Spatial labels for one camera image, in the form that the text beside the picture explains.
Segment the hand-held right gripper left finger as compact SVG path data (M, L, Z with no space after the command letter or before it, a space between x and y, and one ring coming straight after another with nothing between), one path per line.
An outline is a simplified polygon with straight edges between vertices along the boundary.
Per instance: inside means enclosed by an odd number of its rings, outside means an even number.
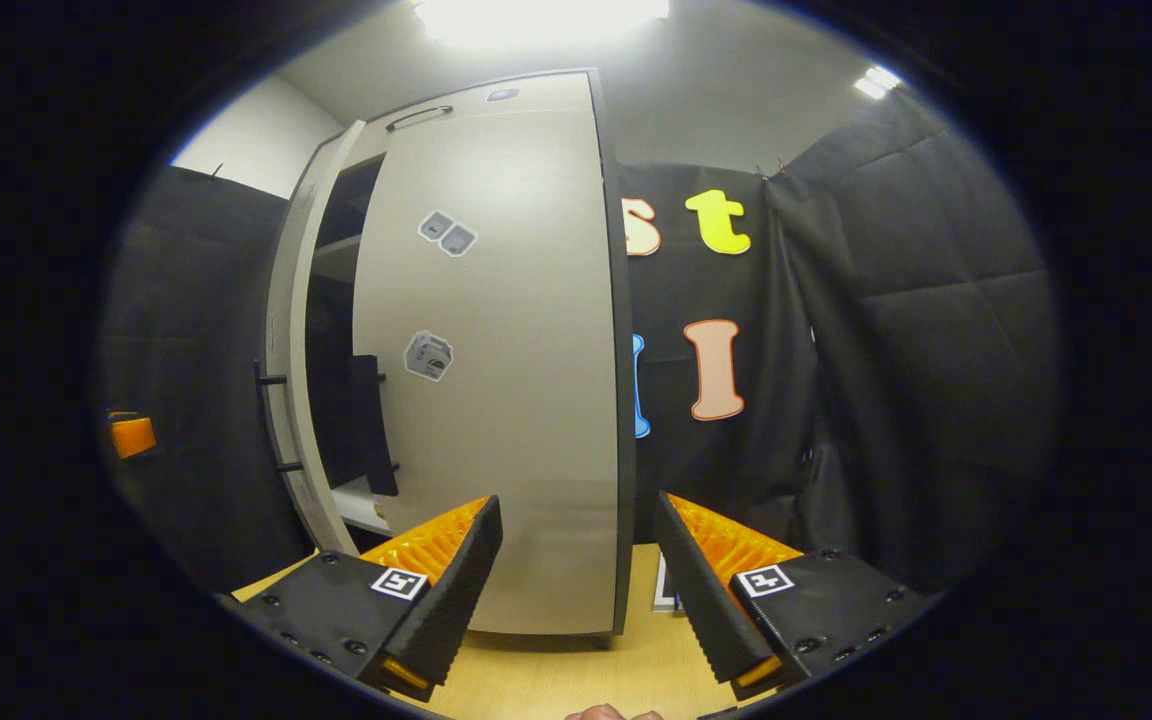
M361 555L323 550L218 600L329 673L429 702L448 679L502 541L499 498L476 498Z

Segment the black backdrop cloth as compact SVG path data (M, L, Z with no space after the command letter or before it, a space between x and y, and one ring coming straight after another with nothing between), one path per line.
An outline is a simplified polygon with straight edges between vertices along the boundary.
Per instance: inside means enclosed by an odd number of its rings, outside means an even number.
M780 541L791 541L796 497L812 464L814 351L794 270L755 174L689 164L626 164L620 190L644 200L660 234L628 259L631 329L645 344L637 392L650 432L637 441L634 539L654 541L660 492L684 497ZM719 190L744 213L733 232L750 249L723 253L702 238L691 196ZM733 388L741 414L702 420L692 323L733 323Z

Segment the white cabinet drawer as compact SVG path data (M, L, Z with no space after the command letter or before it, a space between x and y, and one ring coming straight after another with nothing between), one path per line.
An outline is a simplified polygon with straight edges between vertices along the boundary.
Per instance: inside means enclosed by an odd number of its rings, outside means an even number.
M420 120L420 122L397 128L397 131L420 124L440 123L444 120L497 118L497 115L526 113L526 111L584 109L590 113L593 109L590 76L593 74L593 69L585 68L532 73L526 74L526 76L483 83L483 85L461 88L461 90L449 92L449 94L426 97L426 99L408 104L403 108L391 109L379 118L365 120L362 123L358 141L371 143L378 149L387 136L393 135L393 132L385 132L384 129L391 119L399 118L408 111L442 104L454 106L450 114L444 115L444 118Z

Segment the white shoe cabinet door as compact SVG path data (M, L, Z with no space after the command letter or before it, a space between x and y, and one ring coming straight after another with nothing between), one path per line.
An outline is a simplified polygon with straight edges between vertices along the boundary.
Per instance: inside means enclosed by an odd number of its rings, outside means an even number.
M287 377L268 389L270 427L285 461L300 460L303 470L285 475L285 488L312 546L323 552L357 555L332 497L323 464L306 370L306 302L317 237L329 196L362 131L362 120L316 146L285 210L271 262L268 297L262 324L262 369Z
M387 376L385 516L406 530L498 497L472 629L613 632L620 397L593 114L378 122L349 154L371 160L353 350Z

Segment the white cabinet shelf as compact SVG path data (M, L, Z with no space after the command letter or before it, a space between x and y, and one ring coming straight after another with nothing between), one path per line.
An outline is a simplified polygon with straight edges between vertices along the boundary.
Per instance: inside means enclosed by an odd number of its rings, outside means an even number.
M393 536L388 521L378 511L376 493L371 492L366 477L340 483L332 488L335 510L347 526L367 530L379 536Z

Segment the white shoe cabinet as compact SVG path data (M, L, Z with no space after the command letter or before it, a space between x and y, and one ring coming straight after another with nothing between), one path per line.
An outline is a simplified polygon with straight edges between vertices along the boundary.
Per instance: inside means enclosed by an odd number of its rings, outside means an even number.
M620 209L617 209L620 205L617 165L611 147L607 108L605 108L602 97L602 79L598 73L594 73L593 76L590 76L590 82L591 100L593 100L591 118L594 119L596 141L598 141L600 156L602 156L605 211L607 211L609 233L611 283L614 302L613 318L614 328L616 328L614 346L616 346L617 397L620 397L620 488L617 488L617 497L620 497L617 560L620 560L620 564L617 564L617 606L613 632L608 635L575 635L575 637L591 637L596 641L607 642L614 635L623 632L623 628L626 628L626 602L634 539L634 369L630 348L630 291L628 291L626 225L620 219ZM357 355L353 350L356 266L361 233L364 229L369 200L372 190L374 190L379 167L379 160L362 161L357 165L349 162L349 158L346 160L344 168L340 172L338 183L335 183L328 205L326 205L326 213L316 242L314 264L312 264L310 282L308 282L305 338L308 396L310 396L312 419L314 419L317 446L323 450L326 478L328 478L332 488L340 483L361 477L361 452L358 452L355 430L353 430L348 361L353 355ZM393 497L376 497L378 511L381 511L385 520L387 516L385 516L381 505L388 498ZM420 521L417 525L425 523L425 521ZM415 526L406 530L396 530L391 526L393 530L391 537L402 535ZM554 635L540 635L540 637L554 637Z

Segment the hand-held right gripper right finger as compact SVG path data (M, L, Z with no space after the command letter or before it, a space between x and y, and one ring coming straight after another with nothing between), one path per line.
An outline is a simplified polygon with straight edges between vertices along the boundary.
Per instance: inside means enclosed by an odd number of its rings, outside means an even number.
M737 700L840 670L940 600L849 551L791 548L669 493L654 526L710 670Z

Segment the small ceiling light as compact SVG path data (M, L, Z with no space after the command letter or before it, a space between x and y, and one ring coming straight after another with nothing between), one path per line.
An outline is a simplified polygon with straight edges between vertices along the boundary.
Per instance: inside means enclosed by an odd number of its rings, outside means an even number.
M852 83L852 88L867 97L872 101L881 101L884 97L892 94L896 88L902 85L902 79L896 76L895 73L884 68L878 67L878 65L872 65L867 67L861 77L856 78Z

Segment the large ceiling light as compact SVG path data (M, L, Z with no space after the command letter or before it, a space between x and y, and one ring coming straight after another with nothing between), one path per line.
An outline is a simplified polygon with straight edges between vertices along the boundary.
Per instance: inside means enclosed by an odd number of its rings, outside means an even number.
M670 0L412 0L431 40L463 50L573 47L668 20Z

